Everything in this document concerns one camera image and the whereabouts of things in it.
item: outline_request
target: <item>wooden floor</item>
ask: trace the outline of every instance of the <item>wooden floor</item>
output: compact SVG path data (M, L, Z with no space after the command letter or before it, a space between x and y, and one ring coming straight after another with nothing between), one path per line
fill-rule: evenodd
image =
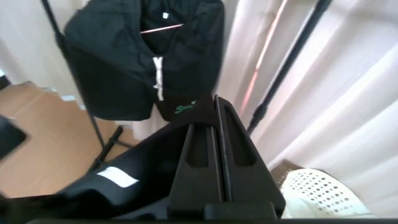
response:
M31 84L0 91L0 114L15 118L29 138L0 161L0 191L8 197L52 194L80 178L100 153L100 144L86 111L74 101ZM112 121L98 121L104 139L116 129ZM137 144L125 129L120 140ZM107 160L124 152L114 146Z

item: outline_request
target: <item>pink hanger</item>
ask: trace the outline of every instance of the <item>pink hanger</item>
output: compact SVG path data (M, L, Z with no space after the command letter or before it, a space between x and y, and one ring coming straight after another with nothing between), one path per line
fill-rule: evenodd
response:
M145 30L145 31L141 31L141 34L147 34L150 32L157 32L157 31L161 31L161 30L166 30L166 29L173 29L173 28L177 28L182 26L183 24L177 24L177 25L172 25L172 26L168 26L168 27L162 27L162 28L157 28L157 29L151 29L151 30Z

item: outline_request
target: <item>white plastic basket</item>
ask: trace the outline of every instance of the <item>white plastic basket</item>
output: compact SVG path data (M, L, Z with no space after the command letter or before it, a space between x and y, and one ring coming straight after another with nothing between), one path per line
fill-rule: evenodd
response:
M375 218L349 188L315 169L299 169L286 177L282 218Z

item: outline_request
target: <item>white zipper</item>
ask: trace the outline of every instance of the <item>white zipper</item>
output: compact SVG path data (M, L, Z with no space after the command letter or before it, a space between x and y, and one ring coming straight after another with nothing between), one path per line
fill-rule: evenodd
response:
M159 101L164 101L163 99L163 71L162 71L162 62L163 57L154 57L154 63L156 67L156 85L154 88L157 89L157 97Z

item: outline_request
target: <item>clothing tag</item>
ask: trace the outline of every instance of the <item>clothing tag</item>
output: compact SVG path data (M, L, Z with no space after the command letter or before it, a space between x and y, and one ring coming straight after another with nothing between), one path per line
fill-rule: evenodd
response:
M130 177L123 170L116 167L108 167L97 174L109 180L112 180L115 184L123 188L129 187L139 181Z

